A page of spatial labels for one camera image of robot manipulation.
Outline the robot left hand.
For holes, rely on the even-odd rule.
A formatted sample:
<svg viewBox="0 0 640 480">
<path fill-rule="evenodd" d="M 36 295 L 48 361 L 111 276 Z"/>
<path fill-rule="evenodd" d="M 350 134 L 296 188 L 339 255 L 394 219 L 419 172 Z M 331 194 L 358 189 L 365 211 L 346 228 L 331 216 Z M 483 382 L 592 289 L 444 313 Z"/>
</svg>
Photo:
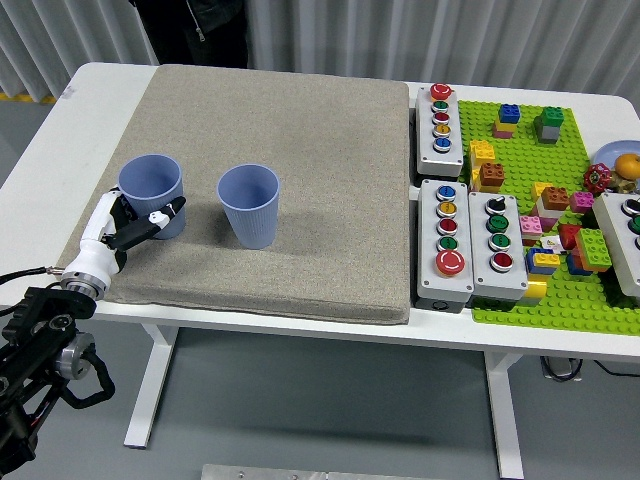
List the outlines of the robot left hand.
<svg viewBox="0 0 640 480">
<path fill-rule="evenodd" d="M 126 263 L 126 252 L 174 226 L 185 204 L 186 199 L 177 196 L 138 215 L 119 188 L 104 193 L 81 235 L 79 254 L 62 273 L 61 287 L 94 300 L 104 298 L 112 277 Z"/>
</svg>

